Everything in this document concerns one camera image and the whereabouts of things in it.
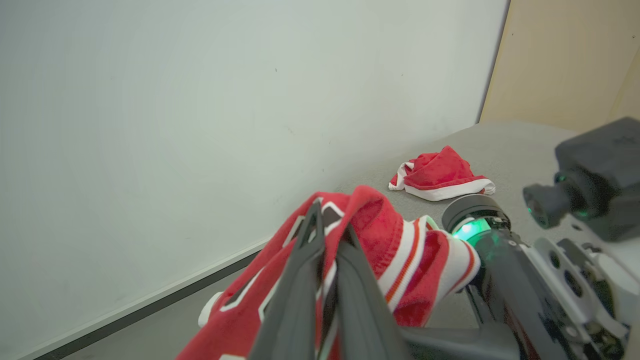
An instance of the white fur trim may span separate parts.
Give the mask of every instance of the white fur trim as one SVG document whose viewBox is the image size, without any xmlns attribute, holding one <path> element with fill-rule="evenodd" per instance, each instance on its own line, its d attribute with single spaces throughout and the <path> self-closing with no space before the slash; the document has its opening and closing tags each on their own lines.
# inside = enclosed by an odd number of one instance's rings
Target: white fur trim
<svg viewBox="0 0 640 360">
<path fill-rule="evenodd" d="M 403 180 L 403 187 L 407 193 L 429 201 L 440 201 L 444 199 L 451 199 L 452 197 L 467 195 L 470 193 L 479 193 L 483 189 L 485 195 L 491 195 L 495 193 L 495 184 L 489 179 L 478 179 L 469 181 L 468 183 L 446 186 L 444 188 L 437 188 L 432 190 L 418 190 L 412 186 L 405 185 Z"/>
<path fill-rule="evenodd" d="M 405 166 L 407 166 L 410 169 L 413 169 L 413 163 L 402 163 L 402 165 L 400 165 L 400 168 L 398 169 L 397 183 L 393 185 L 389 181 L 389 190 L 398 191 L 398 190 L 404 189 L 404 177 L 406 176 L 406 169 L 404 168 Z"/>
</svg>

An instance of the red fabric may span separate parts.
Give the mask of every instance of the red fabric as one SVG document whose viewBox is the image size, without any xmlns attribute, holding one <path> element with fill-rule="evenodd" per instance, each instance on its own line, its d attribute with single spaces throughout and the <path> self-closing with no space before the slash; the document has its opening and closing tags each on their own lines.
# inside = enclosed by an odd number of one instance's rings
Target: red fabric
<svg viewBox="0 0 640 360">
<path fill-rule="evenodd" d="M 469 163 L 450 146 L 445 146 L 440 152 L 421 154 L 411 162 L 414 162 L 413 169 L 407 170 L 404 183 L 418 190 L 432 190 L 486 179 L 484 176 L 474 176 Z"/>
<path fill-rule="evenodd" d="M 324 278 L 328 277 L 340 237 L 349 223 L 358 235 L 376 279 L 389 268 L 398 251 L 403 226 L 406 228 L 407 223 L 393 209 L 387 198 L 368 186 L 359 186 L 352 195 L 315 193 L 285 221 L 264 250 L 216 301 L 209 321 L 189 342 L 178 356 L 178 360 L 218 360 L 223 354 L 240 357 L 249 354 L 261 324 L 260 309 L 270 299 L 268 294 L 284 269 L 295 238 L 285 247 L 284 241 L 294 231 L 296 219 L 304 216 L 317 199 L 321 199 L 323 205 L 325 229 L 331 225 L 328 221 L 331 219 L 327 215 L 329 208 L 333 213 L 344 214 L 341 218 L 339 216 L 337 227 L 325 234 Z M 394 311 L 399 325 L 422 326 L 426 323 L 435 305 L 440 275 L 449 252 L 447 238 L 443 232 L 430 231 L 423 225 L 423 230 L 415 234 L 424 234 L 424 239 L 419 239 L 424 241 L 424 252 L 415 275 L 410 279 L 409 286 Z M 317 325 L 320 327 L 321 320 L 320 317 L 317 318 Z M 338 339 L 333 343 L 334 358 L 338 354 L 337 343 Z"/>
</svg>

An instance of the white stripe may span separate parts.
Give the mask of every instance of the white stripe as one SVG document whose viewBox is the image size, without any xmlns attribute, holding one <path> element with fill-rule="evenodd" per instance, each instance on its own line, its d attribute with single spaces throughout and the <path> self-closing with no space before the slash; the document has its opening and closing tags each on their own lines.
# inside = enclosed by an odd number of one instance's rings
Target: white stripe
<svg viewBox="0 0 640 360">
<path fill-rule="evenodd" d="M 326 277 L 324 278 L 324 282 L 323 282 L 323 290 L 322 290 L 323 304 L 324 304 L 324 301 L 326 300 L 326 295 L 329 293 L 331 284 L 335 279 L 335 273 L 337 270 L 338 270 L 338 264 L 336 264 L 335 260 L 333 260 L 333 263 L 331 263 L 331 267 L 329 268 L 329 272 L 326 273 Z"/>
<path fill-rule="evenodd" d="M 426 218 L 427 218 L 427 224 L 431 225 L 432 230 L 440 230 L 440 228 L 438 227 L 438 224 L 436 224 L 433 218 L 431 218 L 430 216 L 426 216 Z"/>
<path fill-rule="evenodd" d="M 404 166 L 407 166 L 408 168 L 413 170 L 413 163 L 402 163 L 402 165 L 400 165 L 400 168 L 398 169 L 398 178 L 397 178 L 397 182 L 395 185 L 393 185 L 390 181 L 389 181 L 389 190 L 402 190 L 404 189 L 404 177 L 406 176 L 406 169 L 404 168 Z"/>
<path fill-rule="evenodd" d="M 263 269 L 264 268 L 261 268 L 260 271 L 258 271 L 258 273 L 255 274 L 253 279 L 251 279 L 251 281 L 244 287 L 244 289 L 240 293 L 240 296 L 238 296 L 238 298 L 235 301 L 233 301 L 232 303 L 224 305 L 223 307 L 221 307 L 220 308 L 220 312 L 223 312 L 223 311 L 226 311 L 226 310 L 229 310 L 229 309 L 233 309 L 238 304 L 240 304 L 242 302 L 242 299 L 244 299 L 244 296 L 246 295 L 246 293 L 249 291 L 249 289 L 251 288 L 251 286 L 255 282 L 255 280 L 258 278 L 258 276 L 260 276 L 260 273 L 262 272 Z"/>
<path fill-rule="evenodd" d="M 409 282 L 411 282 L 413 275 L 415 275 L 415 271 L 418 269 L 418 265 L 420 265 L 420 260 L 422 259 L 422 253 L 424 252 L 424 240 L 426 238 L 427 217 L 426 216 L 421 217 L 416 221 L 418 221 L 418 237 L 417 237 L 418 245 L 417 245 L 417 248 L 415 249 L 415 254 L 410 260 L 411 262 L 409 263 L 409 267 L 404 273 L 403 278 L 400 280 L 400 285 L 396 289 L 394 296 L 389 301 L 389 310 L 391 310 L 391 312 L 396 310 L 396 307 L 400 303 L 402 296 L 404 296 L 404 293 L 406 292 L 407 287 L 409 287 Z"/>
<path fill-rule="evenodd" d="M 397 277 L 400 276 L 402 267 L 409 260 L 409 254 L 411 253 L 411 246 L 413 245 L 413 223 L 404 221 L 402 236 L 400 237 L 400 244 L 394 254 L 394 258 L 391 260 L 389 266 L 382 273 L 382 276 L 378 279 L 378 286 L 382 291 L 382 294 L 386 295 L 391 286 L 393 286 Z"/>
<path fill-rule="evenodd" d="M 207 325 L 207 322 L 209 321 L 209 315 L 211 314 L 211 309 L 213 308 L 213 304 L 215 304 L 216 301 L 218 301 L 218 299 L 220 298 L 221 295 L 222 295 L 222 292 L 215 293 L 211 297 L 211 299 L 209 299 L 209 301 L 207 301 L 205 306 L 200 311 L 200 315 L 198 316 L 198 326 L 200 328 L 202 328 L 205 325 Z"/>
<path fill-rule="evenodd" d="M 322 207 L 322 213 L 324 214 L 324 211 L 331 207 L 336 214 L 340 215 L 340 220 L 332 222 L 328 225 L 326 225 L 324 227 L 324 236 L 327 237 L 329 235 L 329 233 L 331 232 L 331 230 L 335 229 L 336 227 L 338 227 L 338 225 L 340 225 L 340 223 L 342 222 L 342 218 L 344 218 L 344 212 L 342 210 L 340 210 L 338 208 L 338 206 L 336 206 L 336 204 L 334 204 L 332 201 L 327 202 L 325 205 L 323 205 Z"/>
<path fill-rule="evenodd" d="M 464 184 L 446 186 L 444 188 L 437 188 L 432 190 L 419 190 L 412 186 L 404 184 L 403 187 L 407 193 L 429 201 L 440 201 L 444 199 L 451 199 L 452 197 L 467 195 L 470 193 L 479 193 L 480 191 L 482 191 L 482 189 L 484 189 L 485 195 L 491 195 L 495 193 L 495 184 L 489 179 L 478 179 L 469 181 L 468 183 Z"/>
<path fill-rule="evenodd" d="M 333 313 L 333 319 L 331 320 L 331 325 L 329 326 L 329 331 L 326 333 L 326 338 L 324 339 L 322 348 L 317 354 L 316 358 L 318 360 L 327 360 L 329 358 L 329 353 L 333 347 L 335 336 L 338 334 L 338 316 L 340 316 L 340 309 L 336 307 L 335 312 Z"/>
<path fill-rule="evenodd" d="M 276 280 L 276 282 L 271 287 L 271 290 L 269 290 L 269 293 L 267 294 L 267 296 L 265 296 L 264 299 L 262 299 L 262 303 L 260 303 L 260 306 L 258 307 L 258 317 L 260 318 L 260 323 L 264 322 L 264 308 L 267 307 L 267 304 L 269 304 L 269 301 L 271 301 L 273 294 L 276 293 L 276 290 L 278 289 L 278 284 L 280 284 L 280 278 Z"/>
<path fill-rule="evenodd" d="M 436 293 L 435 304 L 439 303 L 442 298 L 447 296 L 449 290 L 455 292 L 458 289 L 451 289 L 451 286 L 454 286 L 460 277 L 464 275 L 465 271 L 467 271 L 467 267 L 469 266 L 469 262 L 471 261 L 471 257 L 469 256 L 469 249 L 471 249 L 472 254 L 475 250 L 469 246 L 464 244 L 463 240 L 456 239 L 451 236 L 446 231 L 440 231 L 445 234 L 447 237 L 447 241 L 449 242 L 449 253 L 447 254 L 447 261 L 445 262 L 444 267 L 442 268 L 442 273 L 440 274 L 440 281 L 438 283 L 438 291 Z M 478 271 L 480 267 L 480 260 L 477 255 L 474 255 L 474 268 L 469 273 L 466 279 L 462 280 L 459 284 L 459 288 L 466 286 L 467 282 L 469 282 Z"/>
<path fill-rule="evenodd" d="M 298 229 L 298 226 L 300 226 L 300 223 L 304 219 L 305 219 L 304 215 L 298 215 L 296 221 L 293 222 L 293 226 L 291 227 L 291 230 L 289 230 L 289 234 L 287 235 L 287 238 L 282 243 L 282 247 L 287 246 L 289 244 L 289 242 L 291 242 L 291 239 L 293 238 L 293 234 L 296 233 L 296 230 Z"/>
</svg>

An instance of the gray floor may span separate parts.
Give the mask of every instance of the gray floor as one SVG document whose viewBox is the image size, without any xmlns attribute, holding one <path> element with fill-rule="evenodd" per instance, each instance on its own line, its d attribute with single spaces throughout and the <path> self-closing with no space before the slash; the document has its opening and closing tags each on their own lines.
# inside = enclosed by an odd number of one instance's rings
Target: gray floor
<svg viewBox="0 0 640 360">
<path fill-rule="evenodd" d="M 175 359 L 198 332 L 198 315 L 216 292 L 223 291 L 242 270 L 118 331 L 65 360 Z M 443 300 L 429 320 L 431 327 L 468 327 L 472 316 L 464 294 Z"/>
</svg>

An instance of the red towel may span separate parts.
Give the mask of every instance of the red towel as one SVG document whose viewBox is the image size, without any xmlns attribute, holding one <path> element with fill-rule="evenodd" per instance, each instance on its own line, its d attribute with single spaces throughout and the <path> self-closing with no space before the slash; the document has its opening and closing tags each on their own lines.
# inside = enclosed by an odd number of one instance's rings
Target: red towel
<svg viewBox="0 0 640 360">
<path fill-rule="evenodd" d="M 179 360 L 244 359 L 249 354 L 298 227 L 315 201 L 322 205 L 326 245 L 322 284 L 317 284 L 319 288 L 323 285 L 323 290 L 318 293 L 317 305 L 328 320 L 325 323 L 331 324 L 323 329 L 326 331 L 317 331 L 319 354 L 332 359 L 339 356 L 337 319 L 327 308 L 333 302 L 326 298 L 335 295 L 327 289 L 340 271 L 335 256 L 349 223 L 399 325 L 423 326 L 434 305 L 448 293 L 462 289 L 480 266 L 469 244 L 439 230 L 429 216 L 403 220 L 386 197 L 368 186 L 359 186 L 353 195 L 316 193 L 285 221 L 244 273 L 215 301 L 209 321 Z M 316 325 L 321 329 L 321 322 Z"/>
<path fill-rule="evenodd" d="M 389 182 L 389 190 L 404 190 L 429 201 L 450 199 L 470 193 L 495 193 L 494 183 L 475 176 L 469 163 L 450 146 L 440 152 L 421 154 L 400 165 Z"/>
</svg>

